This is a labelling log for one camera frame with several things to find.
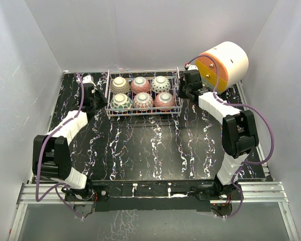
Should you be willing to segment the red lattice blue-inside bowl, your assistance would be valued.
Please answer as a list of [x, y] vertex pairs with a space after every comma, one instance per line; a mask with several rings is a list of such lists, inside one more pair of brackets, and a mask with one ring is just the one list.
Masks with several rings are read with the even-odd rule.
[[135, 95], [132, 104], [134, 108], [143, 108], [148, 110], [154, 106], [154, 100], [149, 93], [141, 92]]

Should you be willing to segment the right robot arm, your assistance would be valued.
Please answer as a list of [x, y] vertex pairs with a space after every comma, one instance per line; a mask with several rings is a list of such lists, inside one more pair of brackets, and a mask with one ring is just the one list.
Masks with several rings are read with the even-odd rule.
[[233, 190], [238, 173], [248, 154], [258, 143], [254, 114], [227, 105], [216, 93], [203, 87], [198, 70], [186, 70], [180, 77], [179, 97], [186, 98], [208, 112], [222, 125], [222, 165], [214, 178], [212, 193], [227, 198]]

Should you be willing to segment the white wire dish rack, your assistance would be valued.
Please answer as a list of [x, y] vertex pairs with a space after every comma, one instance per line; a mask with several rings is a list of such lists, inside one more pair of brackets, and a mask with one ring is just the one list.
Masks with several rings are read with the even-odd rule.
[[180, 70], [146, 70], [107, 73], [105, 111], [108, 118], [137, 115], [180, 116]]

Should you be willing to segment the red dotted pink bowl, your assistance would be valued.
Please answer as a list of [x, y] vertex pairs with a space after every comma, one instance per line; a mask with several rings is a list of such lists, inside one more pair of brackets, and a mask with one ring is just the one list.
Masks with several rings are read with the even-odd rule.
[[172, 94], [162, 92], [156, 95], [154, 105], [155, 107], [166, 107], [160, 111], [169, 111], [175, 106], [175, 99]]

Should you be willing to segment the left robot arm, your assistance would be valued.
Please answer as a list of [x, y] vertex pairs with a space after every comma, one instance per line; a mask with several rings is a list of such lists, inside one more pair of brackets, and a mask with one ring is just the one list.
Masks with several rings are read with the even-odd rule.
[[66, 186], [64, 193], [89, 200], [94, 192], [91, 180], [72, 166], [69, 145], [107, 100], [92, 81], [81, 84], [80, 91], [78, 108], [69, 111], [52, 131], [34, 138], [32, 171], [37, 191], [42, 176]]

